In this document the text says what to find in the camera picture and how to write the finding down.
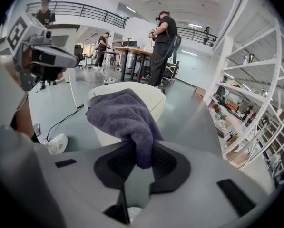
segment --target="qr-like marker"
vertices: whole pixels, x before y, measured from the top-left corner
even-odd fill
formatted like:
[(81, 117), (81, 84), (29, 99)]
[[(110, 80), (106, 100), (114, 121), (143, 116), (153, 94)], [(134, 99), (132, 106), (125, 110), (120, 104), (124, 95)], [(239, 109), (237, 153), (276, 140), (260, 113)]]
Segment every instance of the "qr-like marker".
[(15, 50), (20, 38), (24, 34), (24, 31), (27, 29), (27, 24), (24, 22), (22, 17), (20, 16), (19, 19), (16, 21), (15, 25), (13, 26), (7, 41), (10, 47)]

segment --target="ceiling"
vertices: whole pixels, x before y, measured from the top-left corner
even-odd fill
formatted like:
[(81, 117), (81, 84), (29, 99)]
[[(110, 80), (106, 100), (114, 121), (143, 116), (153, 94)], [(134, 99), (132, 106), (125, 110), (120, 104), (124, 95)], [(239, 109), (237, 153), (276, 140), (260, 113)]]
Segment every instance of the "ceiling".
[[(178, 26), (187, 27), (188, 23), (202, 26), (198, 28), (204, 30), (206, 26), (211, 28), (211, 33), (225, 21), (234, 0), (120, 0), (124, 6), (118, 8), (119, 13), (126, 16), (142, 16), (149, 22), (154, 22), (154, 18), (161, 11), (169, 11)], [(132, 14), (126, 6), (135, 10), (137, 14)]]
[(132, 12), (131, 10), (129, 10), (125, 4), (123, 3), (119, 3), (118, 4), (118, 8), (117, 8), (117, 14), (122, 16), (124, 19), (126, 18), (131, 18), (131, 17), (137, 17), (140, 19), (144, 19), (146, 21), (148, 21), (144, 16), (142, 16), (139, 12)]

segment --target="box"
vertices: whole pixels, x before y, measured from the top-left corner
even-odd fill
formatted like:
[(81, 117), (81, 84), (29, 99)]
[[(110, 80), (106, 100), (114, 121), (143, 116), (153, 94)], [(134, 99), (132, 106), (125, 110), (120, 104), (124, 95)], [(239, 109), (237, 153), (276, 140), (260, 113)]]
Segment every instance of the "box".
[(225, 121), (225, 127), (229, 128), (232, 125), (231, 121), (229, 121), (228, 119), (226, 119)]
[(200, 88), (200, 87), (196, 87), (195, 88), (195, 91), (194, 91), (194, 95), (203, 99), (203, 96), (205, 95), (206, 93), (206, 90)]
[(237, 110), (238, 105), (236, 105), (233, 101), (231, 101), (230, 99), (226, 100), (226, 104), (229, 106), (229, 108), (231, 108), (234, 112)]

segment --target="table leg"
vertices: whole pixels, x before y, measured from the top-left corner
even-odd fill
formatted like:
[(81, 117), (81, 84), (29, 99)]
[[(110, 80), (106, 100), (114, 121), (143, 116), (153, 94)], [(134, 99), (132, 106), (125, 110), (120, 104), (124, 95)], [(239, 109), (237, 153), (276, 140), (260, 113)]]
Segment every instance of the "table leg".
[(122, 66), (121, 81), (124, 81), (125, 70), (126, 70), (126, 63), (127, 63), (127, 57), (128, 57), (128, 51), (125, 51), (124, 60), (123, 60), (123, 66)]
[(76, 107), (79, 107), (82, 105), (82, 101), (78, 94), (77, 84), (76, 84), (76, 77), (75, 77), (75, 69), (74, 68), (68, 68), (66, 73), (68, 73), (69, 81), (70, 81), (70, 87), (73, 95), (74, 104)]
[(143, 54), (143, 56), (142, 56), (142, 61), (141, 61), (141, 66), (140, 66), (140, 70), (139, 70), (138, 75), (137, 75), (137, 82), (138, 82), (138, 83), (140, 82), (140, 78), (141, 78), (141, 75), (142, 75), (145, 57), (146, 57), (146, 55)]
[(130, 80), (133, 80), (134, 70), (136, 69), (136, 64), (137, 64), (137, 56), (138, 55), (136, 54), (136, 57), (134, 59), (133, 66), (132, 66), (132, 72), (131, 72)]

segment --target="vr headset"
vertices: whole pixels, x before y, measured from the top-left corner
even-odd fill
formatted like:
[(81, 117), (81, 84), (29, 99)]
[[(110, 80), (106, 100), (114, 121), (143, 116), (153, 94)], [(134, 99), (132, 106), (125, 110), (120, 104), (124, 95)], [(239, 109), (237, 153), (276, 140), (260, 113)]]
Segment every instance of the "vr headset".
[(164, 11), (162, 11), (162, 12), (160, 12), (160, 14), (156, 17), (156, 21), (160, 21), (161, 19), (160, 19), (160, 16), (163, 14), (163, 13), (166, 13), (166, 14), (168, 14), (168, 16), (170, 16), (170, 14), (169, 14), (169, 12), (164, 12)]

